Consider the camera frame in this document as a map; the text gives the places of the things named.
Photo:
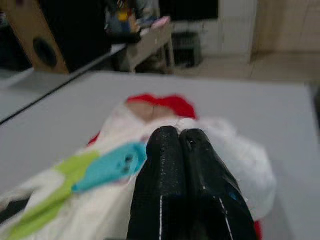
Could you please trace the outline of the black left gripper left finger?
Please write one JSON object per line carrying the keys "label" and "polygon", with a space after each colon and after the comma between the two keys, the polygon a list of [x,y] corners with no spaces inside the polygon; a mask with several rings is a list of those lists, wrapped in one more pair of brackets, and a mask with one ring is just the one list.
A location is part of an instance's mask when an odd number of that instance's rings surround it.
{"label": "black left gripper left finger", "polygon": [[195,210],[177,129],[157,128],[146,155],[135,182],[127,239],[193,239]]}

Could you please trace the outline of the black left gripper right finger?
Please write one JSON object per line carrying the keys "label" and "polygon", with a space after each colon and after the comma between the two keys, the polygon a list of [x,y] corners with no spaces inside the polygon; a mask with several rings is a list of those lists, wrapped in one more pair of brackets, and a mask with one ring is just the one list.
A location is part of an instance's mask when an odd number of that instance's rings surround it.
{"label": "black left gripper right finger", "polygon": [[237,180],[200,129],[180,136],[193,240],[255,240],[255,224]]}

